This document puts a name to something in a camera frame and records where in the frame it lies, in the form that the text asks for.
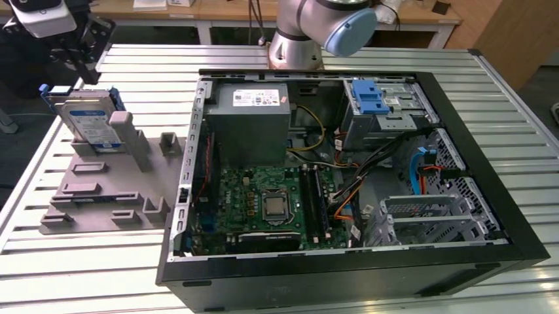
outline yellow cable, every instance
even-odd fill
[[[303,105],[298,105],[298,108],[303,109],[304,111],[307,111],[307,113],[311,115],[311,117],[316,120],[316,122],[320,125],[320,131],[322,131],[322,136],[320,136],[320,140],[316,144],[308,146],[308,147],[298,147],[298,148],[288,148],[287,150],[290,152],[304,152],[307,150],[315,149],[316,147],[320,146],[320,144],[323,144],[324,138],[326,138],[326,130],[324,130],[324,126],[323,123],[320,122],[320,119],[318,118],[316,114]]]

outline blue hard drive label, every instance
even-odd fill
[[[81,136],[99,152],[112,152],[121,140],[108,125],[107,112],[103,110],[72,110],[69,117]]]

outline wire bundle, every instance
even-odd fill
[[[252,0],[248,0],[248,44],[252,44],[252,15],[255,15],[255,20],[259,24],[260,29],[260,39],[259,46],[266,45],[266,35],[264,35],[264,22],[262,20],[262,9],[260,9],[260,0],[256,0],[258,13],[255,9],[255,3]]]

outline aluminum table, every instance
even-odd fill
[[[454,296],[267,309],[259,313],[559,312],[559,142],[483,57],[466,50],[366,49],[324,53],[326,69],[432,72],[551,259]],[[115,44],[100,86],[120,90],[147,136],[188,129],[200,68],[266,68],[251,46]],[[55,120],[0,213],[1,313],[190,313],[155,285],[163,230],[41,235],[39,220],[69,164],[72,135]]]

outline blue clip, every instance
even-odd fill
[[[39,91],[41,92],[41,93],[40,93],[40,96],[41,96],[43,101],[48,104],[48,106],[49,106],[49,108],[51,108],[51,111],[52,111],[53,113],[56,113],[56,110],[55,110],[55,104],[53,104],[53,103],[51,103],[51,101],[47,99],[47,97],[48,97],[48,95],[49,95],[49,89],[51,89],[51,87],[49,87],[47,84],[43,84],[43,85],[39,87]]]
[[[124,111],[124,103],[123,100],[120,99],[120,92],[115,87],[111,87],[111,89],[108,90],[109,94],[111,94],[111,99],[112,99],[112,103],[115,104],[115,108],[119,111]]]
[[[362,114],[388,114],[391,109],[383,102],[383,92],[371,80],[352,81],[352,94]]]

